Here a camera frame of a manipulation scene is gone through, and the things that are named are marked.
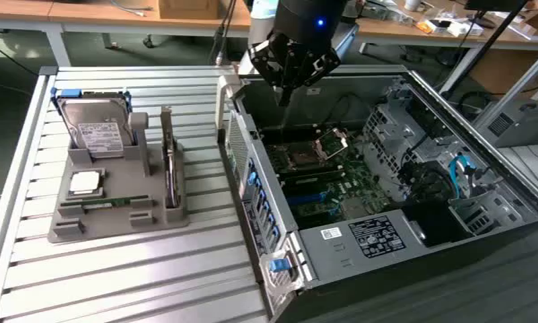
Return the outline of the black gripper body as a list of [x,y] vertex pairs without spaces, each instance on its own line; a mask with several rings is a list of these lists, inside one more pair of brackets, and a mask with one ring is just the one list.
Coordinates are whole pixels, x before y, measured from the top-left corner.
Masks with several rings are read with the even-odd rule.
[[279,1],[273,31],[312,48],[328,48],[344,10],[343,0]]

